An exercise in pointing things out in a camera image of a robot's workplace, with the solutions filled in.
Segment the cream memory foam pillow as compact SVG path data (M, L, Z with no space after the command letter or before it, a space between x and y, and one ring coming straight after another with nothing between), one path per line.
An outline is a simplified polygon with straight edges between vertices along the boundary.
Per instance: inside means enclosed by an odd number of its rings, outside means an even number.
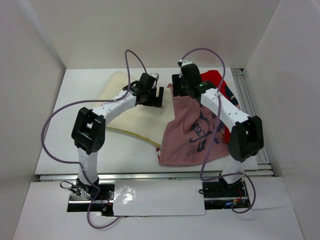
M128 84L128 75L117 71L105 84L98 99L110 100ZM164 88L162 107L137 105L113 119L106 128L137 137L158 148L161 147L167 124L175 119L172 92Z

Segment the red printed pillowcase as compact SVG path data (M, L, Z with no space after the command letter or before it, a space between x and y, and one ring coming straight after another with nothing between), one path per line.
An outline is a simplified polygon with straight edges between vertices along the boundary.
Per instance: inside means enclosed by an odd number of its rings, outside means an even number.
M202 165L229 155L231 133L208 108L189 96L172 96L174 120L165 129L158 162L162 167Z

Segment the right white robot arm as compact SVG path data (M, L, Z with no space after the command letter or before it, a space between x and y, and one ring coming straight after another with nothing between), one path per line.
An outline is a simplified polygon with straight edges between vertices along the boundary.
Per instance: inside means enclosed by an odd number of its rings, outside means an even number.
M221 93L225 66L218 84L202 81L198 66L190 60L180 59L178 66L180 72L172 80L173 87L178 87L177 94L183 93L208 108L230 132L227 147L232 160L219 176L223 180L218 184L220 194L230 196L236 189L235 182L244 175L245 161L264 147L262 120L243 112Z

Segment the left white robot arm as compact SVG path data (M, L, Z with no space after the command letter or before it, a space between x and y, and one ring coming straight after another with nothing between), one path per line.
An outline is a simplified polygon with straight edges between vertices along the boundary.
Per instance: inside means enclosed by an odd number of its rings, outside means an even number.
M78 111L71 138L81 163L76 181L86 199L92 200L99 193L97 158L105 143L106 126L137 105L162 107L164 88L157 90L158 80L157 73L142 73L139 80L124 86L111 100L92 109L83 107Z

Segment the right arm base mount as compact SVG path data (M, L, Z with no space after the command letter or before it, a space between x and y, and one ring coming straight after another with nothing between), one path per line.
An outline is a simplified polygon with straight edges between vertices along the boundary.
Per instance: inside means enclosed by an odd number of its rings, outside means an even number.
M241 178L232 184L221 178L218 181L202 182L205 210L247 209L251 206L246 182Z

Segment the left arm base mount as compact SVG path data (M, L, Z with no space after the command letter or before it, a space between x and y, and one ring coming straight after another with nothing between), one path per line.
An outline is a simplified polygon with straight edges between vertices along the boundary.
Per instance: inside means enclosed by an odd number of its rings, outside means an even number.
M60 188L68 190L68 213L84 213L98 212L104 217L113 217L113 202L115 185L113 183L103 183L99 185L100 192L97 194L97 189L93 188L92 193L85 192L75 182L63 180L60 182Z

